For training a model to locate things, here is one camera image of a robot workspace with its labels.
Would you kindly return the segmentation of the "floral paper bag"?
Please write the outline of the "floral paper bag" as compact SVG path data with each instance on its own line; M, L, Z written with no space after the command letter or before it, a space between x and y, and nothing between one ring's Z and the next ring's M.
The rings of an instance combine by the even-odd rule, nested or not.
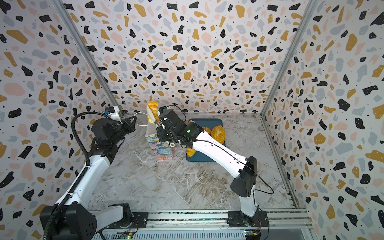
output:
M137 115L146 115L149 117L147 124L138 124L137 126L146 127L145 138L149 144L149 147L158 161L171 161L174 159L174 150L167 142L161 143L157 135L158 122L156 121L152 113L135 113Z

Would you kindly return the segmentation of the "striped croissant bun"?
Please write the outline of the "striped croissant bun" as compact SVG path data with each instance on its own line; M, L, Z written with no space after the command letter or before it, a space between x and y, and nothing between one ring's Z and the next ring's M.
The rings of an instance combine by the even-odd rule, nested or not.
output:
M189 158L193 157L196 154L196 152L197 151L195 149L187 147L187 150L186 150L187 157Z

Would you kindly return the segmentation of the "braided pastry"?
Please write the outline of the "braided pastry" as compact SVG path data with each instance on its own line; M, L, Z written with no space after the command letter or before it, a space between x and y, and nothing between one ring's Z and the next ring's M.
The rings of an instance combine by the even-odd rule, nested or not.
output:
M147 103L147 116L148 122L155 124L156 121L159 121L159 104L157 102Z

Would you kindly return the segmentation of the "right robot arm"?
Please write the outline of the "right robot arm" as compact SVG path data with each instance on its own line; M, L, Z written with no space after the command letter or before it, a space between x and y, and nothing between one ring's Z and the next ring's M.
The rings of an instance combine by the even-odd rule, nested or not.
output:
M221 165L234 178L230 187L240 198L241 212L249 218L253 217L258 208L253 194L257 182L256 158L246 158L231 151L195 122L186 124L171 109L163 107L158 115L159 141L189 147Z

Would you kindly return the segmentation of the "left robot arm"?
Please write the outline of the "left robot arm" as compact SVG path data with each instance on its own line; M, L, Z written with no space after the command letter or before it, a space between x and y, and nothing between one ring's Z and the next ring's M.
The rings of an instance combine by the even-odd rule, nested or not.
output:
M134 132L137 117L120 118L101 114L91 128L94 139L85 152L86 163L65 194L40 213L45 240L91 240L112 224L135 223L129 204L115 204L91 213L89 202L104 172L110 167L125 140Z

